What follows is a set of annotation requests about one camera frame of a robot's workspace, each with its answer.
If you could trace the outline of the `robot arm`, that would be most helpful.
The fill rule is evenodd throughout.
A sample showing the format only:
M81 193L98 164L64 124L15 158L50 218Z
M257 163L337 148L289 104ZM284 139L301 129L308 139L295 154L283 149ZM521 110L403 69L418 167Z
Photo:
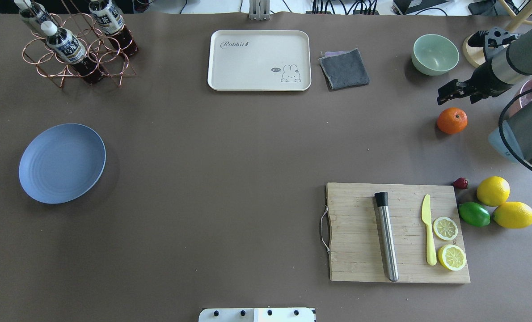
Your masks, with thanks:
M461 97L469 97L471 103L497 97L532 76L532 30L517 34L493 27L474 33L468 44L481 47L485 61L470 79L452 80L440 87L439 105ZM490 136L492 145L532 171L532 100L515 114L508 114L510 108L507 104L499 116L498 127Z

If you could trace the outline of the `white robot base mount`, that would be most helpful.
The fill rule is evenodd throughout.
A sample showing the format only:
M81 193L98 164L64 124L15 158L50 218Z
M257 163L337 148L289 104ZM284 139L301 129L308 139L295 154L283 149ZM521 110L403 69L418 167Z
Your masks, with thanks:
M198 317L199 322L315 322L314 308L207 308Z

